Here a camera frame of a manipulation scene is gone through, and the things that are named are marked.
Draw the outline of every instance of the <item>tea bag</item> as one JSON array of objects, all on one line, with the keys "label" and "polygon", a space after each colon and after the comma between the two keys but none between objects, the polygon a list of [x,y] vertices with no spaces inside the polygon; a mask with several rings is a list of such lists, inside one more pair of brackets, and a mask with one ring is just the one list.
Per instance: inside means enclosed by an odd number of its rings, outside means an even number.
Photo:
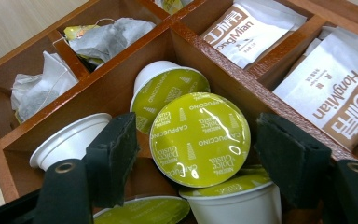
[{"label": "tea bag", "polygon": [[139,38],[151,31],[156,25],[150,21],[138,21],[131,18],[117,20],[110,29],[112,41],[108,46],[110,58],[133,44]]},{"label": "tea bag", "polygon": [[45,60],[40,81],[21,97],[16,113],[19,122],[26,121],[78,82],[57,54],[44,51],[43,56]]},{"label": "tea bag", "polygon": [[274,93],[346,149],[358,145],[358,35],[336,28]]},{"label": "tea bag", "polygon": [[76,54],[107,62],[155,26],[150,21],[121,18],[113,24],[88,30],[81,38],[69,41],[69,45]]},{"label": "tea bag", "polygon": [[244,68],[305,21],[306,17],[273,0],[236,0],[201,37]]},{"label": "tea bag", "polygon": [[11,89],[11,108],[13,110],[17,110],[19,108],[21,98],[24,96],[28,90],[33,88],[42,78],[42,75],[24,75],[24,74],[17,74],[16,78],[14,79],[14,84]]}]

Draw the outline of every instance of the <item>green capsule lid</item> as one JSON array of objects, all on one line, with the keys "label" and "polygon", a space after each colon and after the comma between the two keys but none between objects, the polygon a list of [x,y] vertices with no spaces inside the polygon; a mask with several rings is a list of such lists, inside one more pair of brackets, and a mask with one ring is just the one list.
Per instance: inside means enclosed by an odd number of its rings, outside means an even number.
[{"label": "green capsule lid", "polygon": [[125,202],[122,207],[104,209],[95,214],[95,224],[167,224],[178,223],[190,211],[189,203],[174,196],[155,196]]},{"label": "green capsule lid", "polygon": [[261,166],[255,166],[240,169],[228,181],[221,184],[203,189],[181,188],[179,194],[184,198],[216,197],[245,192],[271,183],[266,170]]},{"label": "green capsule lid", "polygon": [[153,159],[171,180],[204,188],[222,183],[243,166],[250,130],[240,110],[209,92],[194,92],[167,104],[150,133]]},{"label": "green capsule lid", "polygon": [[189,67],[173,68],[151,78],[132,97],[131,111],[136,114],[136,128],[150,133],[156,115],[166,104],[196,91],[211,90],[205,76]]}]

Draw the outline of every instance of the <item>yellow packet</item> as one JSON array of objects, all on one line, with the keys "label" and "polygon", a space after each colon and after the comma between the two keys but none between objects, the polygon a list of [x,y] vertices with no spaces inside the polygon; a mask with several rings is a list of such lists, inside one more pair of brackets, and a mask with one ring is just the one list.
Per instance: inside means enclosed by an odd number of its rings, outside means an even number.
[{"label": "yellow packet", "polygon": [[180,0],[156,0],[155,3],[171,15],[183,8]]},{"label": "yellow packet", "polygon": [[75,38],[81,38],[88,30],[97,28],[98,25],[82,25],[82,26],[68,26],[63,32],[66,35],[67,40],[73,40]]}]

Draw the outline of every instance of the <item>hongman packet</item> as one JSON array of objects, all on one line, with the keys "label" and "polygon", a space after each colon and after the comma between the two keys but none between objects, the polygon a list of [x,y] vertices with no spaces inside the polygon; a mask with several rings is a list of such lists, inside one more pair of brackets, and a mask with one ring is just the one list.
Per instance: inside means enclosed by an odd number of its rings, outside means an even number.
[{"label": "hongman packet", "polygon": [[353,150],[358,145],[358,35],[336,28],[274,93]]},{"label": "hongman packet", "polygon": [[306,17],[273,0],[236,0],[201,37],[245,68],[305,21]]}]

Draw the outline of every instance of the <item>wooden organizer box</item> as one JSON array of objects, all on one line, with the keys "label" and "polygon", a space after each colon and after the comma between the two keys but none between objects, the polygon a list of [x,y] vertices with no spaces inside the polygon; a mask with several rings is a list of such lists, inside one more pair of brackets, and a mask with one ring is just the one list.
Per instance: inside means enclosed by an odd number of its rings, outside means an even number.
[{"label": "wooden organizer box", "polygon": [[[212,92],[228,98],[243,112],[253,143],[256,119],[260,113],[269,112],[291,120],[326,144],[333,150],[333,160],[358,160],[358,147],[353,152],[346,150],[272,93],[322,26],[339,25],[358,33],[358,7],[338,0],[280,2],[306,16],[307,22],[246,69],[240,69],[200,38],[232,6],[231,0],[195,0],[172,16],[150,0],[90,0],[0,59],[0,186],[6,202],[41,187],[43,172],[29,166],[30,155],[40,144],[87,115],[106,112],[114,117],[129,112],[138,72],[158,60],[201,71]],[[122,17],[152,21],[157,26],[92,73],[61,37],[67,26]],[[44,50],[59,53],[79,82],[19,125],[11,109],[11,87],[17,74],[41,74]],[[151,157],[147,136],[139,134],[139,141],[139,156]],[[256,155],[247,162],[257,162]]]}]

